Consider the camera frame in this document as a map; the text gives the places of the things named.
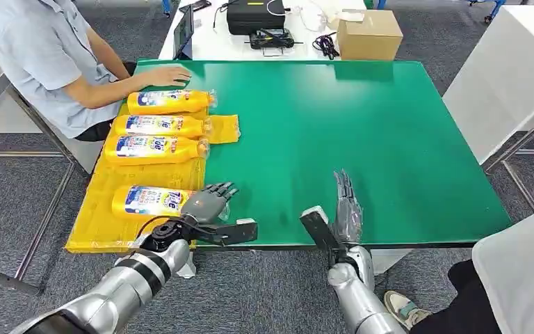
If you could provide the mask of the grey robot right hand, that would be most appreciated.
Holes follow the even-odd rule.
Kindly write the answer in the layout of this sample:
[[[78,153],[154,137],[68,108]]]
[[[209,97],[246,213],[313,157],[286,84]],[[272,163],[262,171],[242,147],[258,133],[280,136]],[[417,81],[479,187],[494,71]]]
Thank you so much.
[[[332,229],[340,241],[359,244],[362,238],[363,209],[347,172],[344,169],[334,171],[334,176],[337,182],[337,206]]]

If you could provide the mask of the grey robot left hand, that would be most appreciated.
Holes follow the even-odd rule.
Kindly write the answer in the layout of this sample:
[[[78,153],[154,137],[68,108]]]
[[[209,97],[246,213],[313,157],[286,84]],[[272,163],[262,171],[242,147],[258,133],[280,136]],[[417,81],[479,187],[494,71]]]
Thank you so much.
[[[193,217],[199,224],[224,223],[230,214],[228,202],[237,192],[233,182],[208,184],[184,203],[181,215]]]

